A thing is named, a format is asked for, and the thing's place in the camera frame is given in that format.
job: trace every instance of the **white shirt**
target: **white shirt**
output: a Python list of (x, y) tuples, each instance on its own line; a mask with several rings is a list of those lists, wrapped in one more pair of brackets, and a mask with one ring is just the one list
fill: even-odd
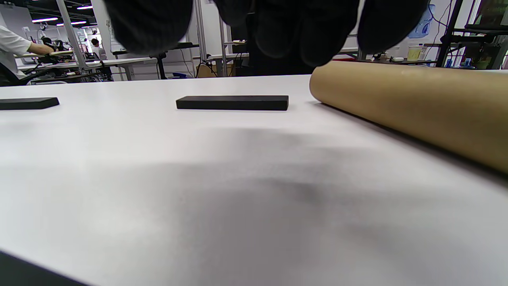
[(92, 52), (96, 53), (96, 55), (99, 57), (99, 60), (106, 59), (106, 51), (103, 48), (92, 46)]
[(18, 78), (24, 78), (25, 74), (18, 70), (14, 55), (25, 54), (30, 45), (31, 41), (18, 36), (4, 26), (0, 26), (0, 63), (10, 69)]

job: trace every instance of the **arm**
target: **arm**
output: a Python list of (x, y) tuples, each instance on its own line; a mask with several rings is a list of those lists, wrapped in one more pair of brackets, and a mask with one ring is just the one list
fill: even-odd
[(28, 48), (28, 52), (43, 55), (43, 54), (49, 54), (51, 52), (54, 52), (54, 50), (51, 47), (48, 47), (46, 45), (31, 43), (30, 47)]

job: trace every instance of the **blue object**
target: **blue object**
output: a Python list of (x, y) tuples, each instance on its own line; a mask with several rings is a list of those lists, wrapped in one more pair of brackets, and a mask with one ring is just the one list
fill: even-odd
[(409, 33), (407, 36), (410, 39), (421, 39), (426, 37), (430, 31), (430, 24), (432, 23), (432, 14), (436, 10), (436, 5), (429, 4), (429, 7), (425, 9), (425, 13), (420, 19), (420, 23), (416, 26), (416, 28)]
[(179, 72), (174, 72), (173, 73), (173, 78), (187, 78), (187, 75), (184, 74), (184, 73), (179, 73)]
[(445, 68), (451, 68), (452, 67), (452, 59), (446, 60)]

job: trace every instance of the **wall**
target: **wall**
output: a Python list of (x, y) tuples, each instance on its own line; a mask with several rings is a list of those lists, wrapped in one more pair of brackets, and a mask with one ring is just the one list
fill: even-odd
[(32, 18), (28, 8), (12, 5), (0, 5), (0, 14), (2, 15), (5, 26), (14, 33), (25, 38), (24, 26), (30, 28), (30, 31), (36, 32), (39, 25), (32, 23)]

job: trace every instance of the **ceiling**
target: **ceiling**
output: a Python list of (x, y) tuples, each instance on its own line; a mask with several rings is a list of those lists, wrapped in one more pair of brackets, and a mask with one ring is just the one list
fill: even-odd
[[(97, 23), (93, 14), (93, 9), (76, 9), (81, 6), (91, 6), (90, 0), (65, 0), (65, 3), (72, 22), (87, 22), (86, 24), (74, 25), (74, 27), (88, 26)], [(32, 20), (58, 17), (59, 20), (48, 22), (48, 24), (55, 25), (63, 23), (56, 0), (22, 0), (20, 4), (28, 8)]]

